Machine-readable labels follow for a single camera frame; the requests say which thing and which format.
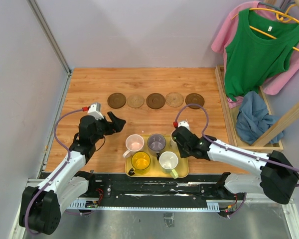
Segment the cream plastic cup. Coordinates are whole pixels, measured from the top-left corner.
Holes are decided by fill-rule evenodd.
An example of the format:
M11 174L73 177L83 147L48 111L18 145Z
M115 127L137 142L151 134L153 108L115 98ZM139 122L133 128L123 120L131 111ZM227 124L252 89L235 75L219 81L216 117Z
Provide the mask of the cream plastic cup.
M177 143L174 140L174 137L172 136L172 133L170 134L170 141L169 141L169 145L171 148L173 149L177 149Z

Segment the woven rattan coaster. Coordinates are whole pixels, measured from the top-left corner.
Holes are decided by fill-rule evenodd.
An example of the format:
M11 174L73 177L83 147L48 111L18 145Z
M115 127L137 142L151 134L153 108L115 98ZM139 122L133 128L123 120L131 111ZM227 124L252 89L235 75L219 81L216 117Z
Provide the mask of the woven rattan coaster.
M165 101L170 107L176 108L180 107L183 104L184 97L181 93L171 92L166 95Z
M127 104L131 108L139 108L144 104L144 97L138 94L130 95L127 99Z

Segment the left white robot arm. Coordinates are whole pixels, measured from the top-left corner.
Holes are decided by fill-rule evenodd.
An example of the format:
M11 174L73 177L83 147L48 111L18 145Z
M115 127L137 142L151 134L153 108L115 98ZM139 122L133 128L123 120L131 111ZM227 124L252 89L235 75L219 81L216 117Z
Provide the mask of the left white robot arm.
M27 186L21 198L19 225L33 236L52 234L58 227L61 216L70 204L82 194L93 196L96 183L86 179L80 169L96 152L96 143L107 135L121 132L124 119L108 112L109 119L101 113L89 113L80 119L78 132L67 154L55 170L37 186Z

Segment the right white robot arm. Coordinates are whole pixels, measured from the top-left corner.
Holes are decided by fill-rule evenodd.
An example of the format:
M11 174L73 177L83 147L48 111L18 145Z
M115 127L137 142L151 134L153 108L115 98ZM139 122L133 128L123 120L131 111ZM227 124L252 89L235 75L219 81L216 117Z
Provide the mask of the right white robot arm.
M228 145L212 136L198 137L184 126L172 132L180 156L222 162L249 172L238 176L226 174L216 186L216 194L228 199L237 193L259 193L279 204L288 204L299 174L282 152L259 153Z

